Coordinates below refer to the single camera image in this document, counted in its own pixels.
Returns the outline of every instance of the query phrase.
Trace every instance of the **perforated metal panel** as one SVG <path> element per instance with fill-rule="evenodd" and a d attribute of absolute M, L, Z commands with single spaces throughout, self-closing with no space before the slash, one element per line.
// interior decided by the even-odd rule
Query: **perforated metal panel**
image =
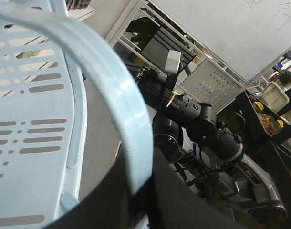
<path fill-rule="evenodd" d="M 212 104 L 217 112 L 243 90 L 210 61 L 203 62 L 180 86 L 200 102 Z"/>

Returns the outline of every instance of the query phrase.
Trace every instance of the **whiteboard writing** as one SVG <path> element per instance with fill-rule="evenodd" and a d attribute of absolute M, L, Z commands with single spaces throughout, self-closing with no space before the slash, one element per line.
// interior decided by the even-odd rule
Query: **whiteboard writing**
<path fill-rule="evenodd" d="M 291 22 L 291 1 L 289 0 L 282 0 L 277 3 L 270 0 L 245 1 L 255 15 L 263 15 L 262 7 L 266 7 L 267 4 L 275 4 L 273 8 L 268 8 L 271 12 L 266 12 L 267 17 L 264 18 L 266 24 L 271 27 L 273 32 L 280 31 L 287 23 Z"/>

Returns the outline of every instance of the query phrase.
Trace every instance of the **black cover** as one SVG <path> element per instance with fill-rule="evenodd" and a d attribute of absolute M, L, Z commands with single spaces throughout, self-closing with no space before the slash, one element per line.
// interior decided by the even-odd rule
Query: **black cover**
<path fill-rule="evenodd" d="M 137 196 L 129 195 L 120 154 L 99 186 L 46 229 L 127 229 L 145 211 L 152 229 L 243 228 L 189 191 L 155 148 L 152 177 Z"/>

